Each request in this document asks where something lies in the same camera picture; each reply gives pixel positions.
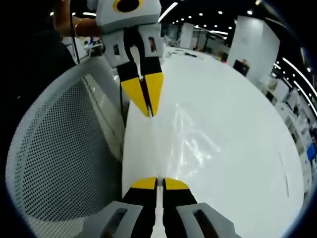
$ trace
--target person's arm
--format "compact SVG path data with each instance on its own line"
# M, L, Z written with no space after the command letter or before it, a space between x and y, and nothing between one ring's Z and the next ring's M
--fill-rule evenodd
M71 36L72 28L70 27L70 0L55 0L53 15L54 29L61 36ZM77 36L100 36L101 32L94 19L73 18L73 26L76 27Z

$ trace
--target white panel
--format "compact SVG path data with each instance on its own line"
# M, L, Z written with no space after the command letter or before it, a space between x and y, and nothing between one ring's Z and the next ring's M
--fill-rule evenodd
M182 32L180 35L179 46L182 48L190 48L192 35L193 35L194 25L189 23L184 23L182 27Z
M84 46L83 46L82 42L80 41L80 39L75 38L75 42L76 42L76 47L77 47L79 59L82 59L85 56L87 56L87 52L84 49ZM63 38L63 43L65 45L67 45L67 48L68 48L70 54L72 55L72 57L77 62L77 56L76 56L76 52L75 52L73 41L72 41L71 37L64 37Z
M178 32L178 26L170 24L168 26L168 37L171 40L171 42L177 41L177 32Z
M205 42L206 42L206 31L201 31L200 32L200 35L199 35L199 38L198 38L198 47L200 49L202 49L205 45Z
M298 93L296 89L293 89L293 91L290 93L289 98L287 99L287 104L294 109L294 107L298 104Z
M274 97L279 101L283 101L288 94L288 89L288 86L282 80L278 80L277 87L274 90Z
M211 48L212 51L217 54L219 52L225 52L225 53L229 53L230 51L230 48L228 46L225 46L223 44L223 41L222 40L219 40L219 39L209 39L207 41L207 47Z
M250 67L247 78L259 80L273 69L279 49L279 39L262 20L238 16L227 63L247 60Z
M310 119L310 121L311 121L310 125L313 125L316 121L316 118L312 112L312 109L308 106L308 103L303 98L303 96L299 96L299 110L301 110L301 109L305 111L305 114Z

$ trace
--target glossy white surface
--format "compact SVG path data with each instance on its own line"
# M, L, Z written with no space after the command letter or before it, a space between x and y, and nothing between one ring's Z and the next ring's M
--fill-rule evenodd
M199 55L171 55L157 116L131 103L122 193L140 178L179 179L243 238L281 237L303 204L300 159L286 125L244 76Z

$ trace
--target black cable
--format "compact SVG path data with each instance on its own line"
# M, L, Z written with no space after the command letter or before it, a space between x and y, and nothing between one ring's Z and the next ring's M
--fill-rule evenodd
M77 50L77 46L76 46L76 41L75 41L75 27L74 27L74 23L73 23L73 15L72 15L71 11L69 11L69 19L70 19L71 38L73 39L74 49L75 49L75 53L76 53L76 57L77 57L77 63L80 63L78 50Z
M75 41L75 27L74 27L74 23L73 23L73 15L71 13L71 11L69 11L69 19L70 19L70 29L71 29L71 37L74 43L74 49L75 49L75 53L76 53L76 58L77 58L77 63L80 64L80 59L79 59L79 55L78 55L78 49L77 49L77 45L76 45L76 41ZM120 94L120 107L121 107L121 116L123 119L123 124L124 127L126 127L126 118L124 116L124 111L123 111L123 98L122 98L122 86L121 83L119 84L119 94Z

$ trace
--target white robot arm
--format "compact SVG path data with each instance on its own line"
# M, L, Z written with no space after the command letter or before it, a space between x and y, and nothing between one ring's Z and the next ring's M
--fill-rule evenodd
M159 0L88 0L87 6L96 10L105 57L117 68L125 93L146 117L155 116L163 84ZM141 75L130 52L132 46L140 53Z

